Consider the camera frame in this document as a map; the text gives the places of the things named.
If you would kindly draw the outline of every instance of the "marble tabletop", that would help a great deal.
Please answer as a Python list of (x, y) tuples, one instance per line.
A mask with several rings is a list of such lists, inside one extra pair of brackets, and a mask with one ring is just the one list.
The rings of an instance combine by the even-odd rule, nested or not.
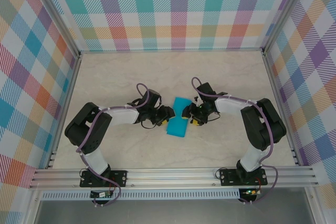
[[(275, 98), (258, 51), (122, 52), (83, 56), (65, 126), (87, 102), (125, 105), (139, 97), (138, 82), (159, 92), (164, 105), (175, 97), (193, 99), (191, 78), (209, 82), (217, 92), (259, 100)], [(249, 145), (241, 116), (221, 114), (204, 126), (188, 125), (184, 138), (166, 134), (166, 126), (109, 127), (100, 145), (113, 168), (179, 168), (235, 166)], [(76, 147), (62, 135), (54, 168), (83, 168)], [(295, 165), (286, 137), (264, 164)]]

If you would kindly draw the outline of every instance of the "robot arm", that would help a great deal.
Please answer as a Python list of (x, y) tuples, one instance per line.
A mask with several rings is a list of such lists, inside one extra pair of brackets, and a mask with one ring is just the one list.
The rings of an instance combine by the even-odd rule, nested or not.
[[(201, 84), (197, 87), (197, 90), (204, 94), (216, 94), (209, 83)], [(258, 169), (260, 169), (261, 159), (269, 153), (270, 136), (265, 122), (261, 121), (260, 112), (254, 106), (246, 101), (230, 99), (230, 95), (224, 92), (218, 95), (224, 95), (224, 97), (207, 97), (200, 94), (199, 97), (195, 98), (197, 104), (192, 103), (186, 107), (182, 116), (185, 118), (191, 117), (192, 124), (204, 125), (208, 122), (208, 116), (212, 113), (242, 115), (250, 145), (246, 154), (238, 161), (236, 173), (241, 182), (244, 183), (255, 176)], [(262, 109), (266, 116), (272, 131), (274, 143), (278, 143), (287, 133), (280, 116), (270, 100), (264, 98), (255, 103)]]
[[(161, 126), (175, 116), (171, 107), (161, 105), (161, 96), (154, 90), (149, 90), (149, 99), (144, 106), (133, 108), (137, 104), (144, 103), (146, 96), (147, 93), (142, 98), (125, 105), (125, 108), (107, 110), (98, 117), (88, 140), (81, 149), (82, 158), (97, 174), (105, 178), (110, 177), (111, 168), (99, 148), (109, 125), (136, 124), (148, 119), (154, 126)], [(65, 136), (73, 145), (81, 145), (89, 131), (89, 124), (102, 109), (102, 107), (89, 102), (78, 112), (65, 129)]]

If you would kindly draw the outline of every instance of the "blue sponge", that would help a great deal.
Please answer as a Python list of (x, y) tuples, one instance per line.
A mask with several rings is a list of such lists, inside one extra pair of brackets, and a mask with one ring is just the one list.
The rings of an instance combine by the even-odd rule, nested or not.
[(182, 119), (182, 111), (191, 104), (191, 100), (176, 97), (173, 105), (175, 117), (169, 119), (167, 126), (167, 134), (173, 136), (184, 137), (188, 125), (188, 119)]

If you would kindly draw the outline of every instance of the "perforated metal strip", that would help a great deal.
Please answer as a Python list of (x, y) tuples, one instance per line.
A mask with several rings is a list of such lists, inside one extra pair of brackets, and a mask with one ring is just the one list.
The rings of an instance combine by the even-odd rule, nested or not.
[[(238, 199), (239, 189), (127, 190), (119, 200)], [(46, 190), (41, 200), (92, 200), (88, 190)]]

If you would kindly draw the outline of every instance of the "black mounting plate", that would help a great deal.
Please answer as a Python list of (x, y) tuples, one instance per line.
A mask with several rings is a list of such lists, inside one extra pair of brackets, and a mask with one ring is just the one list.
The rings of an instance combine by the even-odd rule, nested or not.
[[(127, 181), (127, 171), (111, 170), (109, 179), (118, 183), (120, 187), (125, 187)], [(97, 177), (93, 175), (90, 171), (84, 170), (81, 173), (79, 187), (110, 187), (110, 183), (103, 183), (101, 179), (97, 179)]]
[(256, 177), (260, 179), (262, 186), (266, 186), (268, 184), (264, 169), (259, 169), (256, 176), (246, 181), (245, 183), (242, 183), (240, 181), (240, 178), (238, 177), (236, 173), (236, 169), (220, 169), (219, 170), (219, 178), (221, 178), (221, 181), (220, 181), (221, 186), (259, 186), (259, 181), (255, 179)]

